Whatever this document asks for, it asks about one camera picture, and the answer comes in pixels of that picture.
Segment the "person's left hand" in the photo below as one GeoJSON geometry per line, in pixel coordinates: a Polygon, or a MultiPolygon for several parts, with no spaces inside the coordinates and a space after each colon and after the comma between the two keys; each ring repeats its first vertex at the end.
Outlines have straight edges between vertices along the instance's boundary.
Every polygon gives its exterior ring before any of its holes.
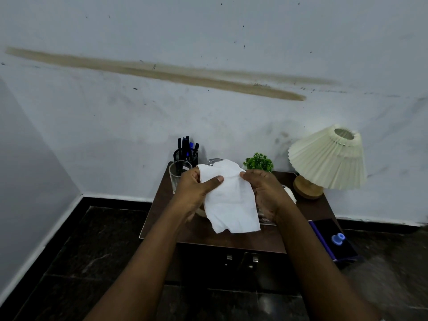
{"type": "Polygon", "coordinates": [[[195,167],[182,174],[176,188],[172,206],[184,215],[185,221],[193,218],[206,199],[207,194],[201,195],[198,192],[200,182],[200,169],[195,167]]]}

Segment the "person's right hand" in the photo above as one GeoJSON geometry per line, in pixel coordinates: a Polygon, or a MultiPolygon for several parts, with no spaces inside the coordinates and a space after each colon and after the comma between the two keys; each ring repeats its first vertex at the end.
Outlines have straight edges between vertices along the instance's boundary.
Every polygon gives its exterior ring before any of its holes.
{"type": "Polygon", "coordinates": [[[286,193],[274,174],[263,170],[251,169],[259,175],[259,185],[251,186],[257,207],[269,221],[276,223],[283,213],[295,208],[295,204],[286,193]]]}

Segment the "white paper tissue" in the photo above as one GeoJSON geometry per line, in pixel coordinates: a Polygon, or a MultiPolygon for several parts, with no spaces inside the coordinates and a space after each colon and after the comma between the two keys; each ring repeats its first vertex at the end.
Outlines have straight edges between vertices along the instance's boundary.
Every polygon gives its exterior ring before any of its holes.
{"type": "Polygon", "coordinates": [[[212,166],[200,164],[201,183],[222,176],[224,181],[206,195],[204,210],[215,233],[249,233],[261,230],[255,195],[249,182],[241,178],[243,169],[235,162],[222,160],[212,166]]]}

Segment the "person's right forearm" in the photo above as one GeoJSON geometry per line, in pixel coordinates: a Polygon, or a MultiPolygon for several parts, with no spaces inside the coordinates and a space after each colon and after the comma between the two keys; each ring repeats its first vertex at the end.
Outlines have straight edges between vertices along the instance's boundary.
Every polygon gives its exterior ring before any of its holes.
{"type": "Polygon", "coordinates": [[[381,315],[350,285],[315,232],[290,200],[275,205],[274,220],[316,321],[381,321],[381,315]]]}

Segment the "person's left forearm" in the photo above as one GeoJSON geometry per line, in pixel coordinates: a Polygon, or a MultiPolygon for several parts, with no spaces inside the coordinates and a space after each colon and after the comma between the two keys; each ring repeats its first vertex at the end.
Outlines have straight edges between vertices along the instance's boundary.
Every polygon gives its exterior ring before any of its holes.
{"type": "Polygon", "coordinates": [[[195,211],[174,196],[119,277],[83,321],[151,321],[181,227],[195,211]]]}

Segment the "small green potted plant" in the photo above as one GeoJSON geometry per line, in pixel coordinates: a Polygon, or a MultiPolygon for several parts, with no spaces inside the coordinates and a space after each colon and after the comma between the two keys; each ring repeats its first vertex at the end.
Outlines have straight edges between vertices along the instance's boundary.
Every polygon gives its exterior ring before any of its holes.
{"type": "Polygon", "coordinates": [[[246,170],[257,169],[266,172],[272,172],[274,165],[271,159],[261,153],[254,153],[252,157],[248,157],[243,162],[243,166],[246,170]]]}

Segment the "black mesh pen holder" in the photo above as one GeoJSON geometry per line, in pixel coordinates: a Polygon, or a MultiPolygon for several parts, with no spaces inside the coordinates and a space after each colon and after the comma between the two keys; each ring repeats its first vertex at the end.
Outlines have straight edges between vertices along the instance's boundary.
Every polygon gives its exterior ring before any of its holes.
{"type": "Polygon", "coordinates": [[[192,149],[190,154],[190,152],[185,153],[183,148],[177,149],[173,153],[173,161],[186,161],[195,167],[198,164],[198,152],[192,149]]]}

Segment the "clear drinking glass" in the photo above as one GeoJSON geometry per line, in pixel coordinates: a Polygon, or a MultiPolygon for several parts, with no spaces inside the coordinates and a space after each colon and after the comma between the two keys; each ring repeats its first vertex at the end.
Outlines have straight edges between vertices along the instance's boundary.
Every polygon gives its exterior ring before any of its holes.
{"type": "Polygon", "coordinates": [[[175,194],[182,174],[187,172],[188,170],[191,170],[192,168],[193,167],[191,163],[184,160],[178,160],[169,165],[168,172],[171,180],[173,194],[175,194]]]}

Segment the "bunch of pens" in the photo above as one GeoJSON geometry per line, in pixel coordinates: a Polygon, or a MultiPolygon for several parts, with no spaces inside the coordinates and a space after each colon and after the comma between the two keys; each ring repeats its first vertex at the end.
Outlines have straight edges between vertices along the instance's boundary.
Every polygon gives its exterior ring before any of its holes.
{"type": "Polygon", "coordinates": [[[195,151],[198,152],[199,154],[199,148],[200,145],[199,143],[193,143],[190,140],[190,136],[186,136],[184,138],[178,138],[178,148],[177,149],[185,149],[185,153],[190,152],[191,154],[191,150],[195,149],[195,151]]]}

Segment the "white crumpled tissue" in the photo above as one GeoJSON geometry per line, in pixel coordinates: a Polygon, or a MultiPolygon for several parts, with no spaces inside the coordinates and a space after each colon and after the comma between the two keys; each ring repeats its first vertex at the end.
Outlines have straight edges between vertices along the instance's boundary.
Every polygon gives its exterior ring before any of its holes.
{"type": "Polygon", "coordinates": [[[292,190],[290,188],[288,188],[287,186],[282,184],[282,187],[284,188],[284,190],[286,191],[286,193],[289,195],[289,197],[291,198],[291,200],[293,201],[294,204],[297,203],[297,199],[295,198],[292,190]]]}

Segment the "dark brown wooden cabinet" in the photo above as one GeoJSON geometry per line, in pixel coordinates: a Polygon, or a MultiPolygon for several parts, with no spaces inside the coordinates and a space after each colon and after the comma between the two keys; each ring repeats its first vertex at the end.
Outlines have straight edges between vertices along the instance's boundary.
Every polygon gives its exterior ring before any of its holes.
{"type": "MultiPolygon", "coordinates": [[[[145,238],[173,197],[169,162],[161,179],[152,207],[144,222],[140,238],[145,238]]],[[[269,173],[274,195],[280,203],[298,208],[306,220],[338,221],[325,197],[305,199],[292,190],[297,205],[282,185],[292,188],[297,175],[291,172],[269,173]]],[[[210,221],[198,214],[186,222],[177,238],[178,249],[168,270],[166,283],[220,290],[260,291],[293,294],[298,281],[286,254],[281,233],[276,225],[261,224],[261,230],[250,233],[216,233],[210,221]]]]}

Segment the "cream pleated table lamp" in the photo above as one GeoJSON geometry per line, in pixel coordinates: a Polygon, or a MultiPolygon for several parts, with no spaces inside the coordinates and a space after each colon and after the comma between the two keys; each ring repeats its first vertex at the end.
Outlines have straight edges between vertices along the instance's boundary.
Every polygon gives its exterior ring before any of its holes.
{"type": "Polygon", "coordinates": [[[288,159],[298,173],[294,190],[318,199],[324,189],[359,189],[367,181],[361,134],[335,124],[296,141],[288,159]]]}

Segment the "black phone with blue grip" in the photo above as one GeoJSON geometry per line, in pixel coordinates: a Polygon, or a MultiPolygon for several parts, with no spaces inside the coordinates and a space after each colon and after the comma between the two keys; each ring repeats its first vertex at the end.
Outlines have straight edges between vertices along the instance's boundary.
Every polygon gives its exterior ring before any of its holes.
{"type": "Polygon", "coordinates": [[[358,253],[333,219],[309,220],[308,223],[335,263],[358,260],[358,253]]]}

